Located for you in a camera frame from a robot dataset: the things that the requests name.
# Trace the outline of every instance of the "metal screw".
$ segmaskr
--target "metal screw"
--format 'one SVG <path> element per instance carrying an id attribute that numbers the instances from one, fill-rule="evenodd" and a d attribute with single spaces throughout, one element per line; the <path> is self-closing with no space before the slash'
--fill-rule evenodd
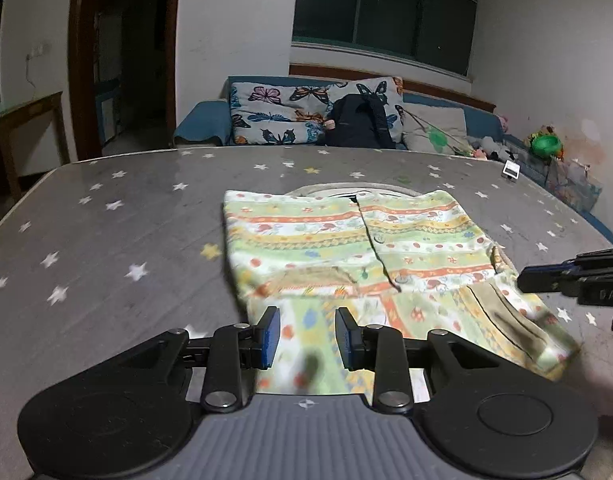
<path id="1" fill-rule="evenodd" d="M 209 393 L 204 400 L 207 404 L 215 408 L 228 408 L 235 403 L 237 397 L 235 397 L 231 392 L 223 392 L 222 390 L 218 390 L 216 392 Z"/>
<path id="2" fill-rule="evenodd" d="M 399 392 L 398 390 L 389 390 L 388 392 L 384 392 L 383 394 L 380 394 L 379 399 L 382 404 L 391 408 L 401 408 L 411 402 L 411 397 L 404 392 Z"/>

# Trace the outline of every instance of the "clothing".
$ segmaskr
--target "clothing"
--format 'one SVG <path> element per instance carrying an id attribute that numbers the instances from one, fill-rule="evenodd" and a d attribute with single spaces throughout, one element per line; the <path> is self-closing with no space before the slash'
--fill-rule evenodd
<path id="1" fill-rule="evenodd" d="M 373 373 L 341 364 L 334 313 L 426 339 L 444 328 L 539 374 L 555 377 L 573 339 L 517 271 L 444 191 L 416 198 L 371 192 L 303 198 L 228 191 L 228 260 L 251 322 L 281 311 L 282 336 L 258 391 L 363 393 Z"/>

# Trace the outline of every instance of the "black circular pad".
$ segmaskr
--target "black circular pad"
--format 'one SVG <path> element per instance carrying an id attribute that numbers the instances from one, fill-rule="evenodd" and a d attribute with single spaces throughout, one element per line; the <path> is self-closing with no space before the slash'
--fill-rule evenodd
<path id="1" fill-rule="evenodd" d="M 110 479 L 177 452 L 191 422 L 189 405 L 164 384 L 60 386 L 24 406 L 18 437 L 35 470 L 56 479 Z"/>
<path id="2" fill-rule="evenodd" d="M 423 416 L 441 454 L 493 478 L 538 479 L 574 468 L 597 436 L 576 392 L 530 373 L 470 370 L 441 389 Z"/>

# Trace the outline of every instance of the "window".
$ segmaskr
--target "window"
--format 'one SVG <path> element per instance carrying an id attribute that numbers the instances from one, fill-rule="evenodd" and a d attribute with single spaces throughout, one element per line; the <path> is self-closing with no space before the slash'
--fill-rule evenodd
<path id="1" fill-rule="evenodd" d="M 466 75 L 474 0 L 296 0 L 295 41 L 360 46 Z"/>

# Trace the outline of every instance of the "power cord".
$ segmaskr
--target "power cord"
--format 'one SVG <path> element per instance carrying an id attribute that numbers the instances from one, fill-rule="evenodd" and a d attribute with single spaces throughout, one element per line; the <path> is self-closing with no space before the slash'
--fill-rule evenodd
<path id="1" fill-rule="evenodd" d="M 33 86 L 33 95 L 31 97 L 31 101 L 33 101 L 33 99 L 35 99 L 35 92 L 37 91 L 36 86 L 33 84 L 33 81 L 30 80 L 29 78 L 29 61 L 31 60 L 31 56 L 30 54 L 26 55 L 26 79 L 27 79 L 27 83 L 29 83 L 31 86 Z"/>

